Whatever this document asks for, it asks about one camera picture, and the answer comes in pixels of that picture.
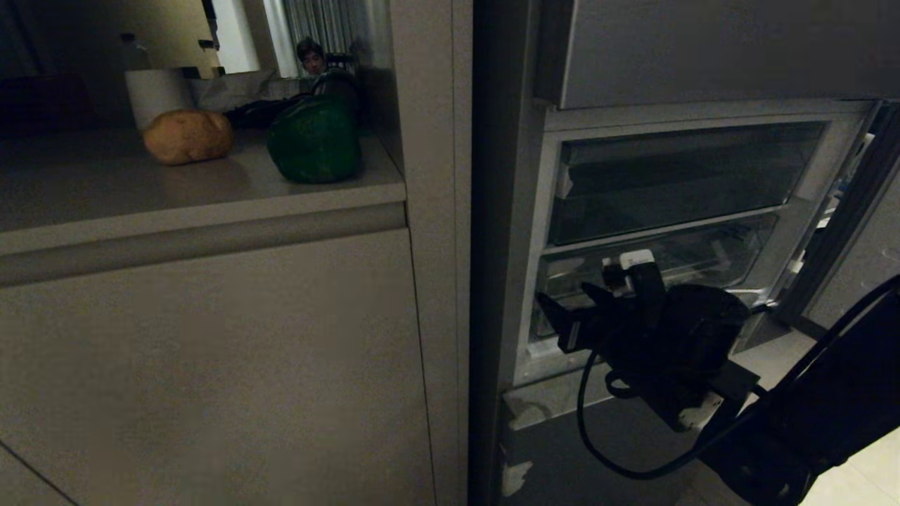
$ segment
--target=floor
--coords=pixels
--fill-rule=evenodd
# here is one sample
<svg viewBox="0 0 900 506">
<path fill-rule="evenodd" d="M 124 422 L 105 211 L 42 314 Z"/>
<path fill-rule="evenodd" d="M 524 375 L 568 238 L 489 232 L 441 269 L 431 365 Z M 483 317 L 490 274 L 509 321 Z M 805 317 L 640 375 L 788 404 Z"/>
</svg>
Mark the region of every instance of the floor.
<svg viewBox="0 0 900 506">
<path fill-rule="evenodd" d="M 733 357 L 761 376 L 771 388 L 813 346 L 798 332 L 749 349 Z M 722 480 L 704 465 L 677 506 L 746 506 Z M 854 455 L 846 464 L 819 476 L 803 506 L 900 506 L 900 429 Z"/>
</svg>

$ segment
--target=countertop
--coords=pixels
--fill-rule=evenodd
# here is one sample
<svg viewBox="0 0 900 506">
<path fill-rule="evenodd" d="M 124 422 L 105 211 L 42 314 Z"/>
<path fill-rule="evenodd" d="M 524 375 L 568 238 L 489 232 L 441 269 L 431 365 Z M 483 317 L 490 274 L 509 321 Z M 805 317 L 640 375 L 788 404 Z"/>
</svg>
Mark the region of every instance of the countertop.
<svg viewBox="0 0 900 506">
<path fill-rule="evenodd" d="M 239 131 L 226 158 L 164 167 L 133 129 L 0 140 L 0 255 L 236 221 L 403 202 L 406 186 L 374 135 L 353 179 L 298 185 L 263 131 Z"/>
</svg>

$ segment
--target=refrigerator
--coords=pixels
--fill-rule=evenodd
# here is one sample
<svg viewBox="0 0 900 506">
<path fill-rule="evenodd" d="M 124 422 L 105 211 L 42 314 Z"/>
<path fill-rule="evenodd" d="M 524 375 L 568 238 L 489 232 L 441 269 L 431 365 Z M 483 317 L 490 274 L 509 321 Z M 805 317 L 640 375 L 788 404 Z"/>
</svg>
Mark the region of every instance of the refrigerator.
<svg viewBox="0 0 900 506">
<path fill-rule="evenodd" d="M 476 4 L 472 504 L 674 504 L 581 445 L 588 352 L 536 293 L 588 307 L 604 258 L 649 249 L 667 286 L 723 288 L 816 337 L 900 272 L 900 7 L 816 2 Z M 649 469 L 690 448 L 595 366 L 593 438 Z"/>
</svg>

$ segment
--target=crisper drawer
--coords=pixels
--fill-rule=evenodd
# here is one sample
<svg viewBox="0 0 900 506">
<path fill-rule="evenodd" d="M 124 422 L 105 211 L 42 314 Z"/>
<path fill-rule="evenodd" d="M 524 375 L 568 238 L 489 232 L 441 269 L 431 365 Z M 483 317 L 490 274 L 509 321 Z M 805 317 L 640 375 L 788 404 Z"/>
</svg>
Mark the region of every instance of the crisper drawer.
<svg viewBox="0 0 900 506">
<path fill-rule="evenodd" d="M 562 143 L 556 245 L 781 205 L 825 122 L 666 131 Z"/>
<path fill-rule="evenodd" d="M 769 241 L 779 217 L 767 213 L 706 227 L 679 230 L 596 248 L 548 255 L 541 258 L 537 291 L 550 295 L 568 309 L 589 307 L 593 302 L 581 290 L 582 283 L 604 286 L 603 258 L 617 258 L 636 249 L 653 252 L 662 279 L 668 286 L 693 283 L 735 288 L 742 286 Z M 748 305 L 757 302 L 754 290 L 741 296 Z M 544 339 L 554 330 L 535 306 L 532 337 Z"/>
</svg>

